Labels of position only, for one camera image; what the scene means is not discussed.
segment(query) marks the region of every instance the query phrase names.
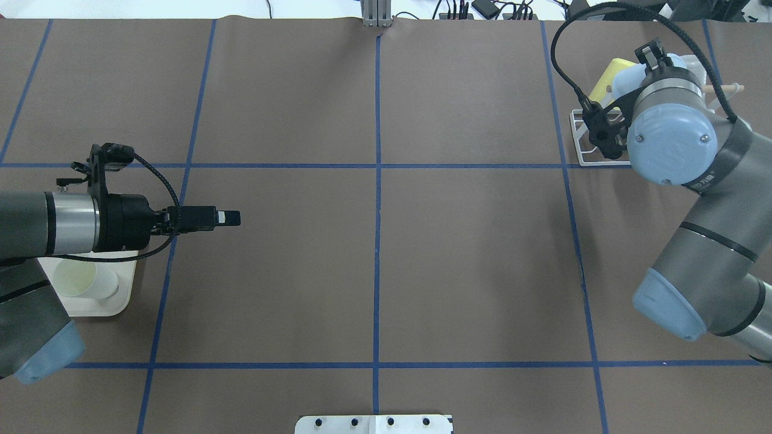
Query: metal ring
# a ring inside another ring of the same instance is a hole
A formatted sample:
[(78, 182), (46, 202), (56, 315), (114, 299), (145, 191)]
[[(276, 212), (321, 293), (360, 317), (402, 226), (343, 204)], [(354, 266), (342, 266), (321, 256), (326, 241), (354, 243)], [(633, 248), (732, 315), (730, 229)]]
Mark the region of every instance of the metal ring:
[(53, 193), (56, 209), (54, 254), (88, 253), (99, 238), (99, 207), (90, 195)]
[(694, 92), (698, 97), (703, 97), (703, 90), (699, 88), (696, 84), (692, 83), (691, 81), (688, 81), (683, 78), (666, 78), (660, 81), (655, 81), (652, 84), (649, 84), (640, 95), (638, 95), (638, 99), (635, 101), (635, 105), (638, 106), (641, 101), (643, 101), (646, 97), (651, 95), (654, 92), (658, 92), (660, 90), (664, 89), (671, 89), (671, 88), (679, 88), (684, 90), (690, 90)]

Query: metal bracket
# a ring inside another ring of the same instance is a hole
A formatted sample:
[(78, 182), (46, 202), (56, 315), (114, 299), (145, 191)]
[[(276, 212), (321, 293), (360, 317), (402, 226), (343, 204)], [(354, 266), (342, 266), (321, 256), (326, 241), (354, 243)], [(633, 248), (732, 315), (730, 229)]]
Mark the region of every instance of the metal bracket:
[(365, 27), (391, 27), (391, 0), (361, 0)]
[[(621, 118), (622, 112), (619, 110), (610, 110), (608, 112), (609, 121), (615, 122)], [(582, 167), (591, 166), (629, 166), (630, 160), (608, 160), (603, 158), (597, 146), (590, 144), (587, 139), (587, 125), (581, 118), (581, 110), (572, 110), (569, 119), (571, 124), (571, 136), (574, 139), (574, 146), (577, 150), (579, 165)]]

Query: power adapter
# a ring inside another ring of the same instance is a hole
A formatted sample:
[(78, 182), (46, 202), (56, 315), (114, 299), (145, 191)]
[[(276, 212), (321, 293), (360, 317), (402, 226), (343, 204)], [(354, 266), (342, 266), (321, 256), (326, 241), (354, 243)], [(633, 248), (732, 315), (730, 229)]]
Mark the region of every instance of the power adapter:
[(485, 19), (494, 18), (501, 12), (490, 0), (475, 0), (472, 2), (472, 7)]

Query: light blue joint cap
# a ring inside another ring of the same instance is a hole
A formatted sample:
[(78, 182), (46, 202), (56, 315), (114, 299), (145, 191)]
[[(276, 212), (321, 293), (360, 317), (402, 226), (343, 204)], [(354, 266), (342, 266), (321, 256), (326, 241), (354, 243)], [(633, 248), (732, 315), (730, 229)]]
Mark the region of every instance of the light blue joint cap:
[[(673, 66), (686, 69), (686, 62), (680, 56), (670, 53), (668, 57), (673, 60)], [(643, 63), (619, 71), (611, 81), (611, 95), (616, 100), (622, 95), (638, 89), (644, 78), (646, 78), (646, 65)]]
[(86, 346), (75, 328), (75, 321), (70, 321), (33, 354), (14, 376), (22, 384), (31, 385), (74, 362), (85, 350)]
[(685, 341), (696, 341), (708, 327), (686, 298), (662, 274), (646, 271), (632, 305), (649, 320)]
[(696, 108), (657, 104), (643, 110), (628, 132), (630, 164), (660, 185), (682, 185), (699, 178), (719, 150), (716, 130)]

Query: white plate with holes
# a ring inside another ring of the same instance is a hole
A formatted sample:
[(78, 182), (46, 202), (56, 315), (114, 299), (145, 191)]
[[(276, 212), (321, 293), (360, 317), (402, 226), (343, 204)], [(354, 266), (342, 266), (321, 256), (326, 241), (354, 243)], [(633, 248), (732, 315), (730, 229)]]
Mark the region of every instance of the white plate with holes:
[[(130, 250), (126, 252), (105, 252), (105, 253), (84, 253), (78, 256), (87, 256), (89, 258), (126, 258), (136, 256), (139, 252)], [(64, 259), (60, 258), (38, 258), (40, 266), (50, 279), (53, 270)], [(112, 317), (118, 315), (129, 304), (131, 298), (131, 287), (134, 285), (134, 271), (137, 269), (137, 261), (125, 263), (104, 263), (118, 275), (118, 291), (108, 298), (99, 300), (90, 298), (63, 297), (59, 294), (62, 305), (71, 317)]]
[(450, 415), (304, 416), (295, 434), (452, 434)]

